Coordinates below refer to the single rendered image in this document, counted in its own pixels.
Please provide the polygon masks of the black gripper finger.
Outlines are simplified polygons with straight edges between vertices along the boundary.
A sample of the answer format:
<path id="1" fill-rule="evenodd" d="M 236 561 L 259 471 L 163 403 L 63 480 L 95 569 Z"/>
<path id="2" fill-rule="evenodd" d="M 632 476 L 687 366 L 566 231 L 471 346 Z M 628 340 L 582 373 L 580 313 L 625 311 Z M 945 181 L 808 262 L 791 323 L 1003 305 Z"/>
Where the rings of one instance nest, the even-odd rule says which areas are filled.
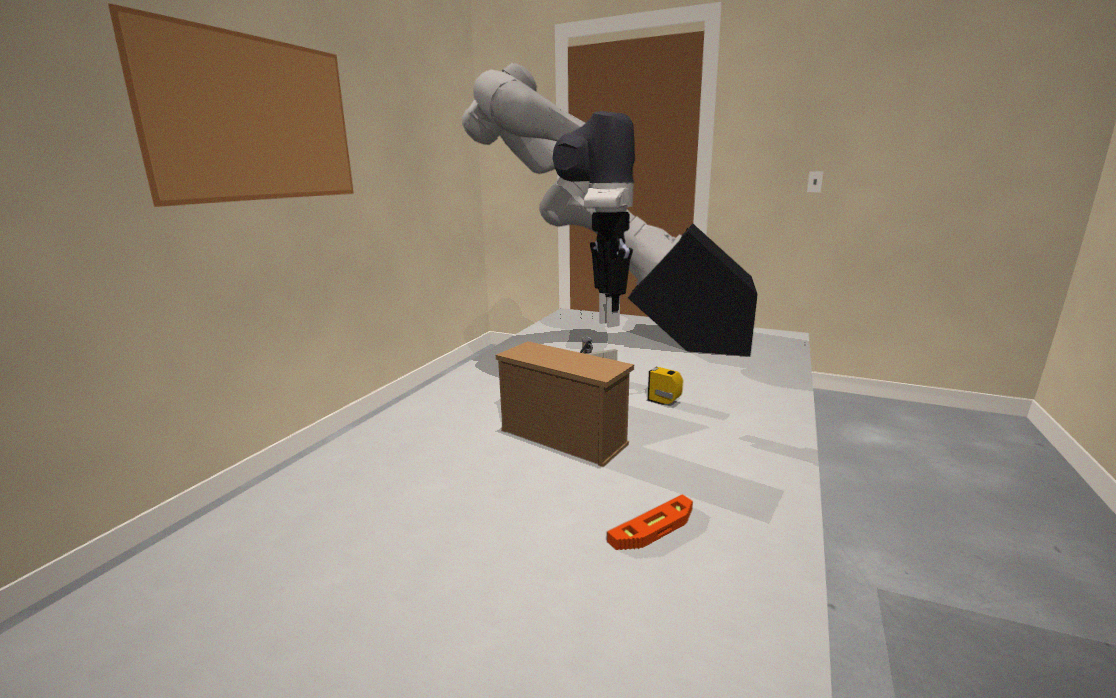
<path id="1" fill-rule="evenodd" d="M 607 323 L 608 268 L 603 257 L 603 240 L 590 243 L 594 286 L 599 289 L 599 323 Z M 599 278 L 599 279 L 598 279 Z"/>
<path id="2" fill-rule="evenodd" d="M 619 239 L 619 252 L 616 259 L 610 259 L 610 242 L 604 242 L 605 262 L 608 268 L 607 327 L 620 326 L 620 295 L 626 293 L 632 248 L 627 248 Z M 622 248 L 622 249 L 620 249 Z"/>

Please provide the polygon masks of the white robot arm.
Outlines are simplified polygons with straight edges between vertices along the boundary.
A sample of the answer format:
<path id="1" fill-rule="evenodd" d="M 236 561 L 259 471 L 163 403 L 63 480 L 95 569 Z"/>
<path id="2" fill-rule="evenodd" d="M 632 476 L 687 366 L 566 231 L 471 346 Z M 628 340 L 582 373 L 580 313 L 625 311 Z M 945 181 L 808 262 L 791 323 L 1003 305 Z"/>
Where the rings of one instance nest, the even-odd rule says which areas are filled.
<path id="1" fill-rule="evenodd" d="M 471 138 L 490 145 L 500 136 L 533 173 L 555 169 L 559 175 L 539 204 L 547 223 L 591 230 L 595 211 L 629 212 L 622 208 L 633 207 L 635 141 L 629 116 L 600 111 L 585 123 L 537 93 L 531 73 L 516 63 L 502 71 L 482 73 L 474 84 L 474 99 L 462 116 Z M 631 229 L 624 237 L 633 248 L 629 271 L 639 285 L 682 235 L 672 237 L 629 214 Z"/>

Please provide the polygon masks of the orange spirit level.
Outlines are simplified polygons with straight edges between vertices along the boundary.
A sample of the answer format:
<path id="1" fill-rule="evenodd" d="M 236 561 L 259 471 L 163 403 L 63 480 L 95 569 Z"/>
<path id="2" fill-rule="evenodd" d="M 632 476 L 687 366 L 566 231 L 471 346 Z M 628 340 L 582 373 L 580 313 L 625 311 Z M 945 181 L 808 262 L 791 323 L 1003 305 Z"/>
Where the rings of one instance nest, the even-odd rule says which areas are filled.
<path id="1" fill-rule="evenodd" d="M 686 525 L 692 506 L 693 501 L 681 494 L 629 522 L 606 530 L 606 541 L 615 549 L 643 548 Z"/>

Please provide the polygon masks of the yellow tape measure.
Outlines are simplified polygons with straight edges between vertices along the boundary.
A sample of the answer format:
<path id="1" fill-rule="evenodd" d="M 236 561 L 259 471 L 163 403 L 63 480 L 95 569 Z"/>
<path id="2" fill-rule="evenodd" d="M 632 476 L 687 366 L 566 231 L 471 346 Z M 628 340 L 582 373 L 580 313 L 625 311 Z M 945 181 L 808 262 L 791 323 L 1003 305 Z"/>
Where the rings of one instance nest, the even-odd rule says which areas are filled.
<path id="1" fill-rule="evenodd" d="M 681 396 L 683 377 L 679 371 L 654 367 L 650 370 L 647 400 L 658 404 L 668 404 Z"/>

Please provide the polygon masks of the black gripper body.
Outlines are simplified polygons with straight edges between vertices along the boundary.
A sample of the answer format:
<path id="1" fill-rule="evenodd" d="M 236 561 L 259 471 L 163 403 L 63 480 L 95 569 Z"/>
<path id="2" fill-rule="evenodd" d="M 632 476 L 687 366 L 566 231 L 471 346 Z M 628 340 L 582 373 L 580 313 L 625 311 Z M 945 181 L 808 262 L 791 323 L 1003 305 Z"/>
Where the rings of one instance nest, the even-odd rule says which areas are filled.
<path id="1" fill-rule="evenodd" d="M 619 239 L 625 243 L 624 232 L 629 230 L 629 212 L 593 212 L 591 230 L 597 233 L 598 240 L 610 242 L 610 259 L 617 258 L 619 252 Z"/>

